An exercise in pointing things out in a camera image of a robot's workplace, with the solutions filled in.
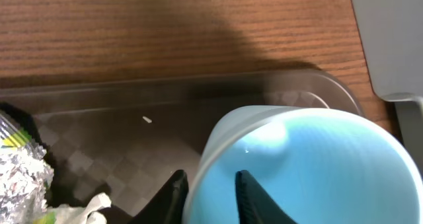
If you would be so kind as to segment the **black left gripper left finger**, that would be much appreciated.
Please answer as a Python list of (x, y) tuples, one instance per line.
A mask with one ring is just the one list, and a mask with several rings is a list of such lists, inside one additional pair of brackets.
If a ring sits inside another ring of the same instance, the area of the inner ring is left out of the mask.
[(129, 224), (181, 224), (187, 195), (187, 174), (176, 170)]

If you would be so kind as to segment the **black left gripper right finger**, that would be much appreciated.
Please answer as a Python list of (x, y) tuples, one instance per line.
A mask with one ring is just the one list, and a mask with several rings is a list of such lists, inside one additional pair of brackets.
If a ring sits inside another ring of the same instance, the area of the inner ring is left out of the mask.
[(296, 224), (247, 170), (235, 174), (240, 224)]

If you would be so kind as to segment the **light blue plastic cup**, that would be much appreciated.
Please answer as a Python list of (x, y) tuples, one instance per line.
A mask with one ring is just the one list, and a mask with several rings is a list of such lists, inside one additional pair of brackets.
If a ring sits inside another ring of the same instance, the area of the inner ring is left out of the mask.
[(340, 110), (244, 106), (213, 128), (184, 223), (238, 223), (235, 176), (248, 171), (296, 223), (421, 223), (422, 178), (406, 149)]

